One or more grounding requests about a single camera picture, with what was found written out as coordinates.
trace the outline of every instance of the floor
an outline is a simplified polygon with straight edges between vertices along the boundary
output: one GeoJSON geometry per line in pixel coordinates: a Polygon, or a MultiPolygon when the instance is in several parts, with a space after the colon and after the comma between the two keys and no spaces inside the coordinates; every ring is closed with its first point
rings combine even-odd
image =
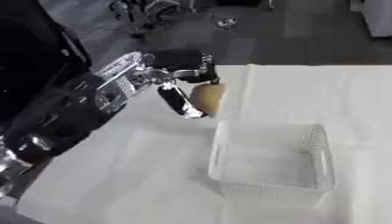
{"type": "MultiPolygon", "coordinates": [[[[150,33],[146,43],[129,38],[105,0],[41,0],[49,13],[72,27],[91,53],[93,69],[132,50],[198,47],[221,65],[382,65],[392,64],[392,40],[368,36],[361,14],[347,0],[276,0],[276,9],[214,7],[174,17],[150,33]],[[231,30],[214,21],[239,18],[231,30]]],[[[20,197],[43,167],[21,179],[20,197]]]]}

